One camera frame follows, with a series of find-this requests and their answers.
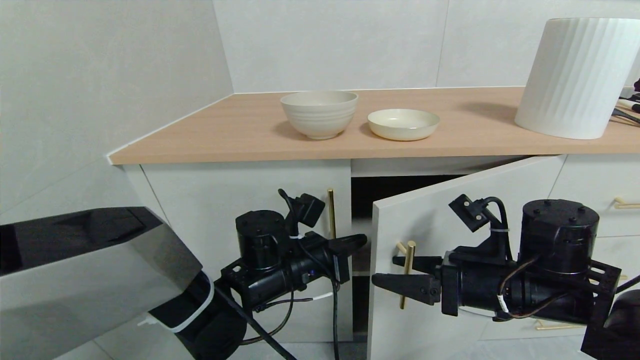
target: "gold cabinet handle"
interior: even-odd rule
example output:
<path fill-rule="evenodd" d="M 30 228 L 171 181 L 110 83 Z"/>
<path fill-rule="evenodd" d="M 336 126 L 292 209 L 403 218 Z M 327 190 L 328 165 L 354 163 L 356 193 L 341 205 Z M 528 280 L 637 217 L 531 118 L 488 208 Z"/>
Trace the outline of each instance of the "gold cabinet handle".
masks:
<path fill-rule="evenodd" d="M 398 243 L 398 250 L 402 252 L 406 257 L 404 259 L 404 274 L 409 275 L 411 273 L 411 269 L 413 268 L 413 257 L 415 255 L 415 241 L 408 241 L 406 243 L 406 247 L 402 243 Z M 400 309 L 404 310 L 404 305 L 406 304 L 406 297 L 400 296 Z"/>
<path fill-rule="evenodd" d="M 331 239 L 335 239 L 338 235 L 335 232 L 335 203 L 333 201 L 333 189 L 328 189 L 329 195 L 329 226 L 331 227 Z"/>
<path fill-rule="evenodd" d="M 536 330 L 567 330 L 567 329 L 580 329 L 584 327 L 584 325 L 553 325 L 553 326 L 545 326 L 545 324 L 541 320 L 536 320 Z"/>
<path fill-rule="evenodd" d="M 636 203 L 636 204 L 627 204 L 624 200 L 622 200 L 622 198 L 617 197 L 614 198 L 613 201 L 615 202 L 615 204 L 613 205 L 614 208 L 616 209 L 620 209 L 620 210 L 626 210 L 626 209 L 640 209 L 640 203 Z"/>

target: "zip tie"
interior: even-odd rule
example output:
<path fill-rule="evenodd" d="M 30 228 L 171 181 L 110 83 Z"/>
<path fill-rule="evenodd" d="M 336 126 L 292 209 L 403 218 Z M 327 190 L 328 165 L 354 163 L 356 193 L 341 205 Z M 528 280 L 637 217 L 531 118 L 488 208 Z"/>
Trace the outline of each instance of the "zip tie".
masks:
<path fill-rule="evenodd" d="M 316 297 L 312 297 L 311 299 L 312 300 L 320 300 L 320 299 L 324 299 L 325 297 L 330 297 L 332 295 L 333 295 L 333 292 L 330 292 L 330 293 L 325 293 L 325 294 L 322 294 L 322 295 L 318 295 Z"/>
<path fill-rule="evenodd" d="M 158 319 L 154 318 L 153 316 L 151 316 L 150 314 L 147 314 L 147 317 L 142 320 L 141 322 L 138 323 L 138 326 L 142 326 L 142 325 L 155 325 L 159 323 Z"/>
<path fill-rule="evenodd" d="M 172 333 L 176 334 L 176 333 L 186 329 L 186 327 L 189 326 L 191 324 L 191 322 L 193 322 L 193 320 L 195 320 L 195 318 L 197 318 L 198 316 L 200 316 L 200 314 L 202 314 L 202 311 L 204 311 L 204 309 L 206 309 L 207 306 L 209 306 L 209 304 L 213 300 L 213 294 L 215 293 L 215 289 L 213 287 L 213 282 L 211 282 L 211 278 L 206 273 L 205 273 L 205 275 L 207 276 L 207 280 L 209 280 L 209 296 L 207 296 L 207 298 L 204 300 L 202 305 L 200 305 L 200 307 L 193 314 L 191 314 L 191 316 L 189 316 L 187 318 L 187 320 L 184 320 L 182 322 L 182 324 L 180 324 L 180 325 L 178 325 L 176 327 L 168 328 L 169 331 L 171 331 Z"/>
<path fill-rule="evenodd" d="M 507 307 L 507 303 L 504 301 L 503 295 L 498 295 L 498 302 L 500 303 L 500 307 L 505 313 L 509 313 L 509 308 Z"/>

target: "shallow white dish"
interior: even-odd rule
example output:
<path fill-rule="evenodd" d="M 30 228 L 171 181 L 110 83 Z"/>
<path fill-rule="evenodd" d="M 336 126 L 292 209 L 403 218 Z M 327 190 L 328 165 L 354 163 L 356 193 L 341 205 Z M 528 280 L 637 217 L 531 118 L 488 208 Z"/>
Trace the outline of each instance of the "shallow white dish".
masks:
<path fill-rule="evenodd" d="M 337 90 L 297 92 L 280 100 L 291 125 L 316 140 L 333 138 L 345 130 L 357 102 L 357 94 Z"/>
<path fill-rule="evenodd" d="M 434 113 L 413 109 L 385 109 L 367 117 L 371 131 L 389 140 L 413 141 L 433 134 L 440 123 Z"/>

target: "open cabinet door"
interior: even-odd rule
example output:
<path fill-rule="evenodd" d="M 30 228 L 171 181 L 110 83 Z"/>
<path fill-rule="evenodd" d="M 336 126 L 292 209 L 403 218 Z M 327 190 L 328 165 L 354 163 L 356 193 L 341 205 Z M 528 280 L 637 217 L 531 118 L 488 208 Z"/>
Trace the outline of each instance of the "open cabinet door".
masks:
<path fill-rule="evenodd" d="M 391 262 L 399 241 L 415 241 L 416 256 L 444 256 L 447 250 L 460 245 L 478 246 L 489 237 L 488 226 L 471 233 L 449 208 L 449 203 L 463 193 L 472 200 L 489 196 L 502 199 L 515 258 L 522 206 L 549 196 L 565 157 L 528 158 L 374 202 L 371 273 L 403 272 Z M 497 208 L 492 206 L 491 211 L 497 215 Z M 407 299 L 406 307 L 400 310 L 399 295 L 373 285 L 369 296 L 369 359 L 453 360 L 455 353 L 481 337 L 491 321 L 490 317 L 463 311 L 457 317 L 443 315 L 439 303 L 429 306 L 412 299 Z"/>

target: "wooden countertop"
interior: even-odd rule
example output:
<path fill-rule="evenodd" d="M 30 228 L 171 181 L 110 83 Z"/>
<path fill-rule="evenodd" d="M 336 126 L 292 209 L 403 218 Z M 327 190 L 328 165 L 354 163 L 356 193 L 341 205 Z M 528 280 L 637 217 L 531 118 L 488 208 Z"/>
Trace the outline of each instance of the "wooden countertop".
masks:
<path fill-rule="evenodd" d="M 412 158 L 640 152 L 640 126 L 610 121 L 597 140 L 542 135 L 513 122 L 523 87 L 364 90 L 349 127 L 330 140 L 310 140 L 287 122 L 283 93 L 237 94 L 123 149 L 115 165 L 224 161 Z M 429 138 L 395 142 L 372 134 L 367 115 L 413 108 L 442 119 Z"/>

